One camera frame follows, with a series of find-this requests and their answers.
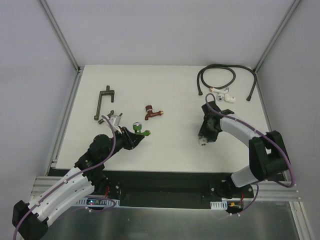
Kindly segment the green plastic faucet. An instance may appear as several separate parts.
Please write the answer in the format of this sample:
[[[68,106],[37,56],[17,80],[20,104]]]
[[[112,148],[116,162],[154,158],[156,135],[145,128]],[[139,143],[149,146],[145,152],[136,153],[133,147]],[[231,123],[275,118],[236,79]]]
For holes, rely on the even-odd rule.
[[[150,130],[142,131],[142,123],[141,122],[134,122],[132,124],[132,128],[133,128],[135,134],[142,135],[142,136],[145,136],[145,137],[151,135],[151,131]]]

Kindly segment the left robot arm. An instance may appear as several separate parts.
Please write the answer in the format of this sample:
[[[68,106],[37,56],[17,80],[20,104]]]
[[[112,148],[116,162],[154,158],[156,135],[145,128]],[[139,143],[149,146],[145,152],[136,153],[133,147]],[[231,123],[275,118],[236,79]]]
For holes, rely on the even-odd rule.
[[[58,182],[29,202],[20,200],[13,207],[13,238],[40,240],[49,227],[76,201],[92,193],[105,191],[104,163],[122,149],[133,150],[144,139],[126,127],[113,132],[112,137],[99,134],[87,151]]]

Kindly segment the white elbow pipe fitting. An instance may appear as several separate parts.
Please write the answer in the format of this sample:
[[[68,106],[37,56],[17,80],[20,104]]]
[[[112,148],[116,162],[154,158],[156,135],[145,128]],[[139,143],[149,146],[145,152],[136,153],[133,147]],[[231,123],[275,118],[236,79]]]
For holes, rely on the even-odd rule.
[[[199,144],[201,146],[205,146],[208,143],[208,140],[206,138],[200,138],[199,139]]]

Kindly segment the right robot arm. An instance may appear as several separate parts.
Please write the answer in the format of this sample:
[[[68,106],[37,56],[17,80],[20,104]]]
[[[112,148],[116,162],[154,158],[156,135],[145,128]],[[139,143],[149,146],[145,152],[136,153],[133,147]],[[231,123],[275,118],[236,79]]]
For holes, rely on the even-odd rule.
[[[221,110],[214,101],[202,105],[201,109],[204,114],[198,132],[201,145],[216,142],[218,135],[225,132],[248,147],[248,165],[230,173],[214,187],[218,196],[237,197],[245,187],[289,169],[290,160],[278,131],[261,132],[238,118],[233,111]]]

